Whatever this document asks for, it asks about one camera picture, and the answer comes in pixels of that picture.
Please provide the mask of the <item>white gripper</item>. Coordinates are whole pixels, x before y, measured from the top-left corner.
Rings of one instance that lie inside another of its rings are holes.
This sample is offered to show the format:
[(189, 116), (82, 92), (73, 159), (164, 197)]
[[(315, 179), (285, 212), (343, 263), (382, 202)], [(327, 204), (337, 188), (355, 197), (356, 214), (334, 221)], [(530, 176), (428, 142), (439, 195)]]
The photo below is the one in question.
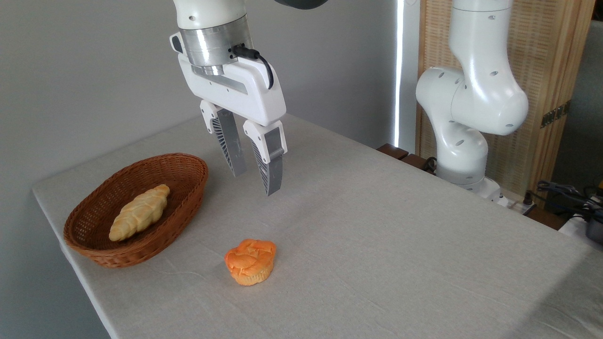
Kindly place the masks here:
[(223, 66), (223, 75), (209, 76), (196, 73), (200, 68), (191, 65), (183, 54), (178, 55), (178, 60), (190, 90), (202, 99), (200, 110), (207, 131), (217, 137), (233, 176), (247, 171), (235, 113), (248, 119), (243, 128), (252, 142), (266, 195), (278, 191), (283, 178), (283, 155), (288, 147), (279, 121), (286, 113), (286, 105), (277, 75), (273, 75), (274, 83), (269, 88), (269, 76), (262, 62), (239, 58)]

